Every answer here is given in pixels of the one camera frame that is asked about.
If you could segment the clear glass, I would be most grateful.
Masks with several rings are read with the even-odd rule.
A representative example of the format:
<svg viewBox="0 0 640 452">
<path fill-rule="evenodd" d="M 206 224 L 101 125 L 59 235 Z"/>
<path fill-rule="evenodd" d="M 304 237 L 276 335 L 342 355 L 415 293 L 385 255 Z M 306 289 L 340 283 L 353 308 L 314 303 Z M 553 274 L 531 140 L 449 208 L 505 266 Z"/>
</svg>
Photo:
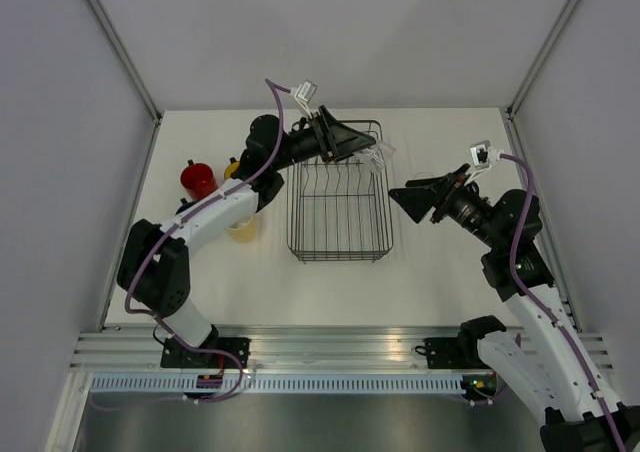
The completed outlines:
<svg viewBox="0 0 640 452">
<path fill-rule="evenodd" d="M 372 174 L 379 174 L 391 162 L 396 148 L 384 141 L 377 141 L 373 146 L 354 154 L 356 159 Z"/>
<path fill-rule="evenodd" d="M 422 172 L 418 172 L 415 174 L 415 176 L 412 178 L 413 182 L 416 182 L 418 185 L 424 185 L 428 182 L 432 182 L 433 180 L 437 180 L 438 176 L 434 175 L 431 172 L 426 172 L 426 171 L 422 171 Z"/>
</svg>

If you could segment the yellow mug black handle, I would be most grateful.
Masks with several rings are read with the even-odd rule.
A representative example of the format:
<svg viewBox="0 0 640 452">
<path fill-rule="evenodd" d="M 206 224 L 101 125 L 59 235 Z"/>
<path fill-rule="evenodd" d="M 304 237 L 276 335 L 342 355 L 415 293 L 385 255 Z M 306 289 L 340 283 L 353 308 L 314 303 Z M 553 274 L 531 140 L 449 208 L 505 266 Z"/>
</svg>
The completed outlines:
<svg viewBox="0 0 640 452">
<path fill-rule="evenodd" d="M 224 171 L 224 179 L 229 180 L 233 176 L 233 174 L 236 172 L 239 165 L 240 165 L 239 160 L 236 159 L 235 157 L 231 157 L 229 159 L 229 165 L 226 167 Z"/>
</svg>

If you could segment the pale yellow mug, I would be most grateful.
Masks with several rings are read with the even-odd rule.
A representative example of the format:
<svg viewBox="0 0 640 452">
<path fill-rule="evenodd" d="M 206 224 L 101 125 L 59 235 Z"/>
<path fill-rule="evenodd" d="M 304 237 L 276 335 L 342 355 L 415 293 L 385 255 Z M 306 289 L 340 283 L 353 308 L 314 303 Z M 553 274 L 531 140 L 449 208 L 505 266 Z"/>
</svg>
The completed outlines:
<svg viewBox="0 0 640 452">
<path fill-rule="evenodd" d="M 253 215 L 240 219 L 227 227 L 226 232 L 235 242 L 251 242 L 257 233 L 256 219 Z"/>
</svg>

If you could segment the red mug black handle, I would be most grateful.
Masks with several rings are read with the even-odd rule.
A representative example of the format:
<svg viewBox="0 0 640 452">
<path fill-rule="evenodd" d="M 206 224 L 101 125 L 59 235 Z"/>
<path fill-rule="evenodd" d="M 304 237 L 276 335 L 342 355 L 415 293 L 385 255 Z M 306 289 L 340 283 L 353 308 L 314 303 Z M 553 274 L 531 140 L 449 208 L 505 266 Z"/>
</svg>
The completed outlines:
<svg viewBox="0 0 640 452">
<path fill-rule="evenodd" d="M 192 201 L 200 201 L 219 188 L 213 169 L 192 159 L 181 172 L 180 183 Z"/>
</svg>

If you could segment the blue mug black handle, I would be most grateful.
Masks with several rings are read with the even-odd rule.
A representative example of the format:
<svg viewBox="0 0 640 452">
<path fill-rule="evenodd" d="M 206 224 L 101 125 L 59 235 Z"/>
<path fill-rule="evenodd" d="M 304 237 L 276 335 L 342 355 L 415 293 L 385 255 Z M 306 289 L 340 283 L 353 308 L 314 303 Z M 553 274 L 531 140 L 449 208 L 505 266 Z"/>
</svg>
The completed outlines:
<svg viewBox="0 0 640 452">
<path fill-rule="evenodd" d="M 191 208 L 193 205 L 196 204 L 196 201 L 193 200 L 187 200 L 186 198 L 182 198 L 180 200 L 180 206 L 179 208 L 176 210 L 177 214 L 180 214 L 186 210 L 188 210 L 189 208 Z"/>
</svg>

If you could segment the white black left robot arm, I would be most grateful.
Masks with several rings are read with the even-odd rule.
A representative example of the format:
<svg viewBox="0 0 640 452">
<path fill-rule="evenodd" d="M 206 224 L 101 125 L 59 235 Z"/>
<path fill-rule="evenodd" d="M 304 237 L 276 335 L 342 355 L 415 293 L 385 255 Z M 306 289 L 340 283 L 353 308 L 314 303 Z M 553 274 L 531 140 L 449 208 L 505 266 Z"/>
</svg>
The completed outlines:
<svg viewBox="0 0 640 452">
<path fill-rule="evenodd" d="M 124 308 L 146 315 L 170 335 L 195 367 L 212 365 L 221 349 L 216 327 L 190 298 L 190 260 L 227 228 L 269 205 L 284 185 L 281 170 L 312 158 L 334 163 L 371 149 L 376 140 L 337 120 L 325 107 L 291 131 L 282 115 L 255 118 L 238 166 L 219 188 L 161 223 L 130 229 L 117 272 Z"/>
</svg>

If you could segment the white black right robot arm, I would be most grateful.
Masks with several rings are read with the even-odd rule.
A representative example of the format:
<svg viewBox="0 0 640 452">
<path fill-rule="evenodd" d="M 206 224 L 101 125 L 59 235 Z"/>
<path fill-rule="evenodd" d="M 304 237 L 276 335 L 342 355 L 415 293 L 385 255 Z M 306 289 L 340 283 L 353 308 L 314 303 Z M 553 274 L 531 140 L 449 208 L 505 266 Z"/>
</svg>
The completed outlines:
<svg viewBox="0 0 640 452">
<path fill-rule="evenodd" d="M 459 360 L 484 364 L 505 381 L 536 419 L 545 450 L 636 450 L 639 408 L 624 404 L 598 370 L 534 243 L 542 228 L 534 184 L 490 204 L 468 169 L 410 180 L 389 192 L 414 222 L 449 218 L 488 247 L 481 258 L 484 277 L 537 352 L 529 358 L 496 317 L 484 316 L 461 325 Z"/>
</svg>

